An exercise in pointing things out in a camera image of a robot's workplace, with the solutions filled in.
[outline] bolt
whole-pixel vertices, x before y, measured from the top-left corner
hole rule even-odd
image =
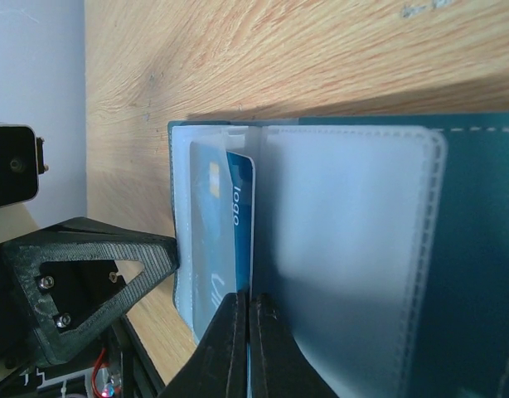
[[[9,163],[9,167],[12,169],[12,172],[18,173],[24,172],[24,169],[26,168],[24,162],[18,157],[12,159],[12,161]]]
[[[72,318],[68,313],[63,313],[56,319],[56,325],[59,329],[66,328],[70,325],[70,322],[72,322]]]
[[[54,287],[54,283],[55,283],[55,280],[53,277],[51,277],[50,275],[48,276],[43,276],[40,280],[39,280],[39,288],[43,289],[43,290],[48,290],[48,289],[52,289]]]

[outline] teal wallet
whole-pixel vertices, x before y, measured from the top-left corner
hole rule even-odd
[[[410,315],[418,327],[414,341],[406,346],[412,360],[402,368],[406,374],[400,375],[407,382],[396,393],[424,398],[509,397],[509,113],[184,121],[171,122],[168,132],[172,150],[175,126],[275,124],[423,126],[442,134],[448,156],[434,245],[421,311]],[[176,176],[172,167],[172,192]],[[174,200],[172,205],[175,214]],[[322,263],[311,272],[323,272]],[[174,296],[180,294],[184,293],[176,289]],[[321,355],[330,356],[328,351]],[[353,377],[365,380],[367,370],[358,369],[356,374]]]

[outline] red wire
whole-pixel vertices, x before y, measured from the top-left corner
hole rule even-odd
[[[102,398],[102,395],[99,393],[98,387],[96,386],[96,377],[98,376],[99,369],[102,367],[106,351],[107,350],[105,350],[105,348],[102,348],[102,352],[99,354],[99,357],[96,360],[95,367],[92,368],[92,391],[98,398]]]

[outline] wooden table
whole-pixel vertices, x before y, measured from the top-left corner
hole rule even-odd
[[[89,216],[173,234],[169,120],[508,110],[509,0],[434,3],[85,1]],[[129,317],[168,383],[172,281]]]

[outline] screw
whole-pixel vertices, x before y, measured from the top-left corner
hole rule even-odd
[[[48,276],[43,276],[40,280],[39,280],[39,288],[43,289],[43,290],[48,290],[48,289],[52,289],[54,287],[54,283],[55,283],[55,280],[53,277],[51,277],[50,275]]]
[[[63,313],[56,319],[56,325],[59,329],[66,328],[70,325],[70,322],[72,322],[72,318],[68,313]]]
[[[12,161],[9,163],[9,167],[12,169],[12,172],[24,172],[24,169],[26,166],[24,165],[24,162],[20,158],[13,158]]]
[[[111,384],[114,387],[120,387],[122,385],[122,376],[119,371],[115,371],[110,377]]]

